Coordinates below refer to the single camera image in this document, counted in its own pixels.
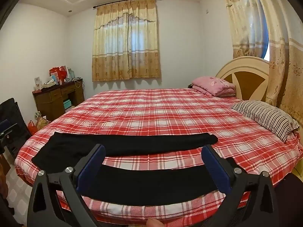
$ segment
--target plaid bedspread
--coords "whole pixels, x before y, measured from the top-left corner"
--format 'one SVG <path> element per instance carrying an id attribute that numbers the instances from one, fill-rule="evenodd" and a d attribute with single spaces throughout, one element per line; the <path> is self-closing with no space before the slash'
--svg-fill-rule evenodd
<path id="1" fill-rule="evenodd" d="M 230 106 L 237 101 L 239 99 L 233 97 L 221 99 L 205 96 L 194 89 L 102 92 L 32 136 L 19 151 L 15 160 L 16 171 L 33 184 L 39 169 L 31 159 L 55 131 L 120 135 L 209 132 L 219 139 L 213 147 L 221 157 L 233 157 L 249 173 L 268 171 L 276 184 L 302 158 L 299 135 L 291 133 L 286 143 L 281 142 L 255 121 L 231 109 Z M 127 170 L 179 169 L 202 165 L 200 153 L 201 148 L 159 155 L 106 158 L 104 164 Z M 121 190 L 125 194 L 128 187 L 136 187 L 136 182 L 121 182 Z M 106 181 L 100 190 L 106 190 Z M 58 192 L 58 195 L 62 206 L 68 209 L 62 192 Z M 116 205 L 83 198 L 101 221 L 145 224 L 148 217 L 154 217 L 167 227 L 175 227 L 189 226 L 210 217 L 224 197 L 224 194 L 216 191 L 188 202 L 148 207 Z M 245 194 L 242 205 L 247 198 Z"/>

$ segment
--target curtain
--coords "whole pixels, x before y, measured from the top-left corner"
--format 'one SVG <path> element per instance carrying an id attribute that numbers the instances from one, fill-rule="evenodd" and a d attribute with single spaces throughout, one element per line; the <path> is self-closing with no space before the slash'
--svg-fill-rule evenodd
<path id="1" fill-rule="evenodd" d="M 100 6 L 93 45 L 93 81 L 160 77 L 155 0 Z"/>
<path id="2" fill-rule="evenodd" d="M 287 0 L 260 0 L 269 28 L 266 102 L 303 125 L 303 24 Z"/>
<path id="3" fill-rule="evenodd" d="M 143 16 L 156 12 L 154 0 L 132 1 L 133 14 L 129 17 L 129 61 L 134 78 L 160 77 L 158 52 L 157 21 L 150 21 Z"/>
<path id="4" fill-rule="evenodd" d="M 264 58 L 268 47 L 266 18 L 260 0 L 226 0 L 233 58 Z"/>

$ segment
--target human hand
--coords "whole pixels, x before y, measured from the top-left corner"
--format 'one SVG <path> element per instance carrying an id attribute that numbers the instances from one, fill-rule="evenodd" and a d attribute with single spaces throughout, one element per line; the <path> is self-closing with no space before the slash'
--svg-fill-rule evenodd
<path id="1" fill-rule="evenodd" d="M 164 224 L 155 218 L 148 218 L 146 222 L 146 227 L 164 227 Z"/>

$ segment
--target striped pillow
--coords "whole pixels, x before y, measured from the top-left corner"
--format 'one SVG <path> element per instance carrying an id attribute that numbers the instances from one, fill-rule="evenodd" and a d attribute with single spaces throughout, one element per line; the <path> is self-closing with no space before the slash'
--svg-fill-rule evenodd
<path id="1" fill-rule="evenodd" d="M 241 101 L 231 108 L 268 129 L 282 142 L 286 141 L 290 132 L 299 128 L 298 122 L 290 115 L 262 101 Z"/>

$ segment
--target folded pink blanket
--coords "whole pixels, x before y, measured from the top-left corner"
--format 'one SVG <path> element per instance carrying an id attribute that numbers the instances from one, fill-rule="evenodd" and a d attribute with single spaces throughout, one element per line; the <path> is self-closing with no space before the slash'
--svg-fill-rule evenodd
<path id="1" fill-rule="evenodd" d="M 236 86 L 232 83 L 215 77 L 200 77 L 192 82 L 193 89 L 205 95 L 227 97 L 236 95 Z"/>

